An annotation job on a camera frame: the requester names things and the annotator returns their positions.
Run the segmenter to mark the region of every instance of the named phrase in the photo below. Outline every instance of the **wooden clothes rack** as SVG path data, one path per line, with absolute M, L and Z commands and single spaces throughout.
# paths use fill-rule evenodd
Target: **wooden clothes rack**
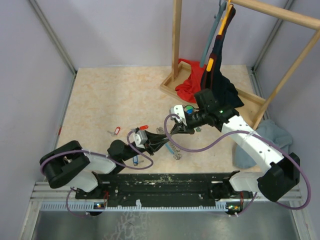
M 260 123 L 265 111 L 267 110 L 271 101 L 275 98 L 281 88 L 285 85 L 288 79 L 292 76 L 301 62 L 305 59 L 311 49 L 315 46 L 320 38 L 320 20 L 296 13 L 290 10 L 286 10 L 277 6 L 273 6 L 257 0 L 231 0 L 231 3 L 252 9 L 254 11 L 273 16 L 285 21 L 289 21 L 294 24 L 304 26 L 309 29 L 315 30 L 309 43 L 302 50 L 300 55 L 287 70 L 283 78 L 280 80 L 278 85 L 275 87 L 271 95 L 267 99 L 263 99 L 255 94 L 245 92 L 237 88 L 238 95 L 244 103 L 243 107 L 237 108 L 244 120 L 253 128 L 256 129 Z M 181 12 L 182 12 L 182 0 L 173 0 L 173 21 L 172 21 L 172 66 L 170 75 L 162 82 L 160 89 L 176 98 L 178 97 L 175 88 L 182 84 L 190 75 L 191 67 L 185 62 L 179 60 L 179 44 L 180 44 L 180 26 L 181 26 Z

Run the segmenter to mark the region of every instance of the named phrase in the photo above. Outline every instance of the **white wall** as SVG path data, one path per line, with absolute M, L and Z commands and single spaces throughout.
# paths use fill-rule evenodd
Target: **white wall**
M 173 0 L 37 0 L 76 68 L 171 65 Z M 183 0 L 180 57 L 200 60 L 218 0 Z M 263 0 L 283 7 L 286 0 Z M 235 6 L 223 64 L 253 66 L 276 19 Z
M 293 11 L 320 19 L 318 0 L 296 1 Z M 258 70 L 258 77 L 265 96 L 268 96 L 286 70 L 293 63 L 314 30 L 286 22 L 276 36 L 266 58 Z M 301 160 L 309 177 L 312 198 L 308 207 L 313 224 L 320 222 L 320 43 L 318 42 L 291 79 L 270 104 L 272 119 L 293 136 L 291 151 Z M 306 187 L 300 184 L 303 194 Z M 320 237 L 320 229 L 315 229 Z
M 26 0 L 0 8 L 0 238 L 16 240 L 72 74 Z

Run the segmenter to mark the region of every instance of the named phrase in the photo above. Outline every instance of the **gray cloth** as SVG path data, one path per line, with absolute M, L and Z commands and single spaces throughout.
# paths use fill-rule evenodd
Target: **gray cloth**
M 278 127 L 274 121 L 268 119 L 262 121 L 256 132 L 266 140 L 273 142 L 286 153 L 292 144 L 292 137 L 286 130 Z M 256 165 L 256 162 L 239 145 L 235 149 L 234 166 L 241 169 L 248 169 Z

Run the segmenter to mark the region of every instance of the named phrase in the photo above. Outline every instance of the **metal floor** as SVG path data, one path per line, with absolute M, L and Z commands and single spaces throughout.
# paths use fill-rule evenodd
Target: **metal floor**
M 246 213 L 104 212 L 78 218 L 39 213 L 33 240 L 298 240 L 291 210 L 255 202 Z

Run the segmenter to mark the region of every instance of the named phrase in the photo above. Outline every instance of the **marbled floor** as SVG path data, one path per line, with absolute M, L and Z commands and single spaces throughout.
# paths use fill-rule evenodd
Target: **marbled floor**
M 156 133 L 157 127 L 163 127 L 170 107 L 181 104 L 159 90 L 170 71 L 169 66 L 80 68 L 58 146 L 77 140 L 85 149 L 107 153 L 113 140 L 126 142 L 130 129 L 148 125 L 148 131 Z M 224 65 L 221 71 L 236 87 L 253 91 L 246 66 Z M 118 136 L 111 136 L 108 131 L 114 131 L 118 126 L 121 127 Z M 221 133 L 215 128 L 203 126 L 195 135 L 175 135 L 173 138 L 186 148 L 198 149 L 219 136 Z M 163 147 L 152 156 L 153 167 L 139 171 L 126 168 L 122 173 L 232 172 L 238 170 L 233 166 L 235 145 L 230 138 L 225 138 L 204 152 L 182 152 L 180 160 L 175 160 Z M 131 160 L 126 164 L 133 166 Z M 138 167 L 148 164 L 145 159 Z M 255 166 L 246 171 L 259 172 L 260 168 Z

